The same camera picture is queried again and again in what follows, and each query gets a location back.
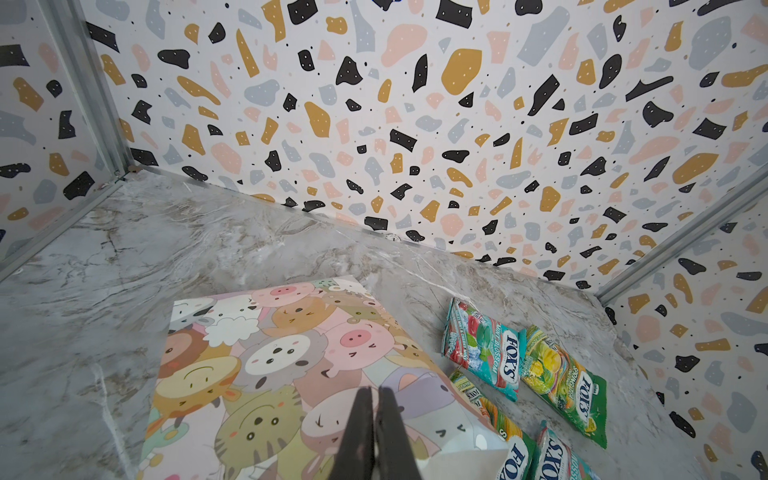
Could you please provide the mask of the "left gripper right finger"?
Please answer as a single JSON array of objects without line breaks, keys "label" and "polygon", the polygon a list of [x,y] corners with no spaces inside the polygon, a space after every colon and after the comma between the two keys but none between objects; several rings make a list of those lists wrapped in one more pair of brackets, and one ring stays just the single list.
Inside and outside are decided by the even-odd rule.
[{"label": "left gripper right finger", "polygon": [[380,387],[378,394],[375,434],[379,478],[421,480],[394,391],[388,387]]}]

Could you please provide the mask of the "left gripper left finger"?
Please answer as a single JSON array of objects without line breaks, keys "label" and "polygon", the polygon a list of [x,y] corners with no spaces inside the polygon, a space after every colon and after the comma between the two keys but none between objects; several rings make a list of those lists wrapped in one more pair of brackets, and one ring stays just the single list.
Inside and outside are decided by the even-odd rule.
[{"label": "left gripper left finger", "polygon": [[370,387],[362,387],[354,398],[328,479],[370,480],[374,460],[373,395]]}]

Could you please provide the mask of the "white paper gift bag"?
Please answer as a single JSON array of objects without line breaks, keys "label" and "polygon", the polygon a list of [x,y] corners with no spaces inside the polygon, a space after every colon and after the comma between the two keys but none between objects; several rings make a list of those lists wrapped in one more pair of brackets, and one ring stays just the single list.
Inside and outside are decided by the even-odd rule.
[{"label": "white paper gift bag", "polygon": [[359,389],[394,393],[425,479],[487,478],[506,441],[352,277],[178,299],[142,479],[325,479]]}]

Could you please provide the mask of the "red green Fox's candy bag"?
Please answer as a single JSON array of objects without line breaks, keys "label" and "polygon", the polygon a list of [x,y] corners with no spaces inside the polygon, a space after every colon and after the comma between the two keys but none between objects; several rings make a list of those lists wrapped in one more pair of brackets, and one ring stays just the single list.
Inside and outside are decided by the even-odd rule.
[{"label": "red green Fox's candy bag", "polygon": [[527,349],[525,330],[516,330],[454,297],[443,334],[443,355],[491,385],[512,402],[518,399]]}]

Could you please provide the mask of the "green white snack packet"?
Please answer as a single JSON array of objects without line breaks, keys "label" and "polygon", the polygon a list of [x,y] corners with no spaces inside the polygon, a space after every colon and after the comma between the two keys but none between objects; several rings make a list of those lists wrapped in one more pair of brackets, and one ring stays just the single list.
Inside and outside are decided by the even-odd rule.
[{"label": "green white snack packet", "polygon": [[528,474],[533,480],[599,480],[600,477],[542,421]]}]

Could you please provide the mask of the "yellow green Fox's candy bag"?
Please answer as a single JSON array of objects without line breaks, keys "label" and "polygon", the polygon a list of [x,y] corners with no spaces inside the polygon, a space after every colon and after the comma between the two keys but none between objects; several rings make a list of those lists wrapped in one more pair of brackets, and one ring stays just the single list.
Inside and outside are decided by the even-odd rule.
[{"label": "yellow green Fox's candy bag", "polygon": [[525,333],[521,379],[576,430],[605,449],[606,380],[586,369],[540,328],[532,325]]}]

